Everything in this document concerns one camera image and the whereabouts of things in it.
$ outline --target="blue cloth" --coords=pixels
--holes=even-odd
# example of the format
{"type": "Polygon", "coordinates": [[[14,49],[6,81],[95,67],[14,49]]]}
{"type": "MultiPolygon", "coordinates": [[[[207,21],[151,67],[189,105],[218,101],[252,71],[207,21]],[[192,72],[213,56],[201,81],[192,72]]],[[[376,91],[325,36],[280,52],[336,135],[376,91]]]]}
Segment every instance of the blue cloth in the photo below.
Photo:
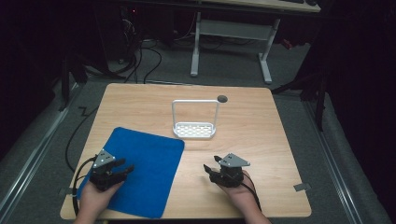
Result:
{"type": "MultiPolygon", "coordinates": [[[[121,171],[131,164],[134,170],[111,199],[107,208],[131,215],[158,218],[163,215],[172,182],[184,149],[184,142],[154,135],[116,128],[104,149],[126,162],[113,171],[121,171]]],[[[88,181],[87,175],[78,189],[88,181]]]]}

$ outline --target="human hand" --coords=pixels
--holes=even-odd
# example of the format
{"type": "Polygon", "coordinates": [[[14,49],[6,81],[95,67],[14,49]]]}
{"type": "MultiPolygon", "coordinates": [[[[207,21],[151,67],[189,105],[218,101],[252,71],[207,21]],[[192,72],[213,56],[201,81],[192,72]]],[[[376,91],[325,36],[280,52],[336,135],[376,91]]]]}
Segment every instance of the human hand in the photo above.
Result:
{"type": "Polygon", "coordinates": [[[271,223],[262,213],[258,202],[256,202],[256,190],[247,171],[243,171],[244,180],[242,185],[236,188],[226,188],[218,185],[231,199],[233,205],[241,211],[247,224],[251,223],[271,223]]]}
{"type": "Polygon", "coordinates": [[[75,223],[93,223],[107,208],[111,197],[122,186],[123,182],[101,191],[91,181],[88,181],[81,192],[79,212],[75,223]]]}

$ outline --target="wrist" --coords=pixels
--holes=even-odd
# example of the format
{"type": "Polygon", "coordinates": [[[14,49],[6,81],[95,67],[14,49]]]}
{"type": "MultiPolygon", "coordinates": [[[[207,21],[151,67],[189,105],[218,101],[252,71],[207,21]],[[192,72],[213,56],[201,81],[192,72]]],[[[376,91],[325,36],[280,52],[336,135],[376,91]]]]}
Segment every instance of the wrist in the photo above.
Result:
{"type": "Polygon", "coordinates": [[[246,207],[241,211],[247,224],[271,224],[271,221],[256,206],[246,207]]]}
{"type": "Polygon", "coordinates": [[[243,215],[249,214],[251,212],[260,212],[260,208],[254,200],[253,195],[244,195],[243,198],[234,201],[233,204],[241,211],[243,215]]]}
{"type": "Polygon", "coordinates": [[[244,217],[257,215],[262,211],[256,204],[249,204],[239,209],[244,217]]]}
{"type": "Polygon", "coordinates": [[[98,215],[94,212],[80,210],[74,221],[74,224],[92,224],[97,219],[98,215]]]}

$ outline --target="black cable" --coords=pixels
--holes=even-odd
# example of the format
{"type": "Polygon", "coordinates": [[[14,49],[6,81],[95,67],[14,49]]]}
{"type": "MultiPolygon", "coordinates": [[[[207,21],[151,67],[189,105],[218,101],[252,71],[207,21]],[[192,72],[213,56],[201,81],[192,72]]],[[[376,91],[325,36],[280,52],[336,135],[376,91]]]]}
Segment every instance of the black cable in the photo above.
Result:
{"type": "Polygon", "coordinates": [[[69,141],[67,142],[66,150],[64,151],[64,158],[65,158],[65,160],[66,160],[67,166],[69,167],[69,169],[70,169],[73,173],[74,173],[76,170],[72,167],[72,165],[70,164],[69,159],[68,159],[68,151],[69,151],[70,144],[71,144],[71,142],[72,142],[74,136],[76,135],[78,129],[79,129],[79,128],[81,127],[81,125],[84,123],[84,121],[85,121],[87,118],[89,118],[90,115],[93,114],[93,112],[95,112],[98,108],[99,108],[99,106],[97,106],[97,107],[96,107],[93,111],[91,111],[88,115],[84,115],[85,118],[79,123],[79,125],[77,126],[77,128],[73,131],[72,135],[71,135],[70,138],[69,138],[69,141]]]}
{"type": "Polygon", "coordinates": [[[84,178],[86,175],[82,175],[82,176],[80,176],[77,180],[80,180],[80,179],[82,179],[82,178],[84,178]]]}
{"type": "Polygon", "coordinates": [[[250,180],[251,184],[253,185],[253,189],[251,189],[248,185],[246,185],[246,184],[244,184],[244,183],[241,183],[241,185],[242,185],[243,187],[247,188],[248,191],[250,191],[250,193],[253,194],[253,197],[254,197],[254,200],[256,201],[257,206],[259,207],[260,211],[262,211],[262,206],[260,205],[259,196],[257,196],[256,188],[254,187],[253,180],[252,180],[252,179],[250,178],[250,176],[248,176],[247,174],[243,173],[243,175],[246,176],[246,177],[250,180]]]}
{"type": "MultiPolygon", "coordinates": [[[[119,70],[117,70],[117,71],[114,71],[114,72],[112,72],[112,73],[118,75],[118,74],[121,74],[121,73],[123,73],[123,72],[126,72],[126,71],[128,71],[129,69],[131,69],[131,68],[134,66],[135,62],[136,62],[136,58],[133,56],[133,57],[131,58],[131,61],[128,62],[128,64],[127,64],[125,67],[123,67],[123,68],[121,68],[121,69],[119,69],[119,70]]],[[[91,74],[91,75],[94,75],[94,76],[99,76],[99,77],[100,77],[100,76],[104,76],[104,75],[105,75],[105,74],[100,73],[100,72],[94,72],[94,71],[90,70],[90,69],[87,68],[87,67],[84,67],[84,69],[85,69],[85,71],[86,71],[88,74],[91,74]]]]}
{"type": "Polygon", "coordinates": [[[82,168],[90,161],[95,161],[97,156],[94,156],[92,158],[87,159],[84,161],[84,163],[81,164],[81,166],[78,168],[78,171],[75,176],[75,181],[73,183],[73,188],[72,188],[72,194],[73,194],[73,207],[75,210],[76,216],[78,215],[78,201],[77,201],[77,182],[79,180],[79,173],[81,172],[82,168]]]}
{"type": "Polygon", "coordinates": [[[194,12],[194,15],[192,16],[192,21],[191,21],[191,25],[190,25],[190,29],[187,31],[186,34],[184,34],[182,37],[174,39],[174,42],[176,43],[176,41],[181,40],[181,39],[185,39],[185,38],[189,38],[192,37],[194,35],[191,34],[191,30],[194,27],[195,24],[195,18],[197,17],[197,13],[194,12]]]}
{"type": "Polygon", "coordinates": [[[241,183],[242,186],[244,186],[245,188],[248,189],[248,191],[250,191],[251,194],[253,194],[254,200],[256,201],[257,206],[259,206],[260,211],[262,211],[262,206],[260,205],[260,200],[259,200],[259,196],[257,196],[257,193],[251,189],[248,185],[241,183]]]}
{"type": "Polygon", "coordinates": [[[154,42],[155,42],[154,45],[149,46],[149,47],[145,47],[145,49],[152,49],[152,48],[157,47],[157,45],[158,45],[158,40],[156,40],[156,39],[146,40],[146,41],[144,41],[144,42],[151,42],[151,41],[154,41],[154,42]]]}
{"type": "Polygon", "coordinates": [[[157,53],[158,56],[160,56],[160,60],[158,61],[157,65],[155,65],[155,67],[152,68],[152,69],[145,75],[145,77],[143,78],[143,84],[146,84],[146,79],[148,78],[149,74],[150,74],[152,71],[154,71],[158,66],[160,66],[160,63],[161,63],[161,61],[163,60],[163,56],[161,56],[161,53],[160,53],[160,52],[158,52],[158,51],[155,50],[155,49],[148,49],[148,50],[151,50],[151,51],[157,53]]]}
{"type": "Polygon", "coordinates": [[[191,46],[191,45],[193,45],[194,44],[194,40],[191,40],[191,38],[193,37],[193,35],[192,36],[189,36],[189,37],[186,37],[186,38],[183,38],[183,39],[179,39],[179,40],[174,40],[174,44],[176,44],[176,45],[179,45],[179,46],[191,46]]]}
{"type": "Polygon", "coordinates": [[[137,73],[136,70],[139,67],[140,63],[142,62],[142,44],[140,44],[139,47],[139,53],[140,53],[140,58],[139,58],[139,62],[137,63],[137,65],[134,67],[134,70],[129,74],[129,76],[127,78],[125,78],[124,83],[128,82],[129,78],[134,74],[134,81],[135,83],[137,83],[137,73]]]}
{"type": "Polygon", "coordinates": [[[203,43],[199,44],[199,47],[202,49],[218,49],[223,45],[223,39],[220,36],[207,36],[204,35],[204,39],[207,40],[208,42],[218,42],[218,45],[215,46],[214,48],[207,48],[203,46],[203,43]]]}
{"type": "Polygon", "coordinates": [[[245,40],[245,42],[243,42],[243,43],[238,43],[237,41],[230,41],[230,40],[227,40],[226,38],[224,38],[222,41],[223,41],[224,43],[226,43],[226,44],[244,46],[244,45],[254,44],[254,43],[256,43],[258,40],[249,39],[249,40],[245,40]]]}

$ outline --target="white basket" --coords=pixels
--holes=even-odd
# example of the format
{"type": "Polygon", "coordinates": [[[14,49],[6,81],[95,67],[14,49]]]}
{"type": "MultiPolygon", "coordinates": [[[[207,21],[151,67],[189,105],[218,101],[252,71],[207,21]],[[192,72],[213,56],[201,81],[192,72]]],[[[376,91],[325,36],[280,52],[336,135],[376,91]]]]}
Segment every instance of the white basket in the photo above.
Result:
{"type": "Polygon", "coordinates": [[[175,100],[172,103],[173,131],[178,138],[210,139],[216,132],[216,120],[218,118],[219,101],[217,100],[175,100]],[[213,123],[210,122],[176,122],[177,103],[213,103],[216,104],[216,112],[213,123]]]}

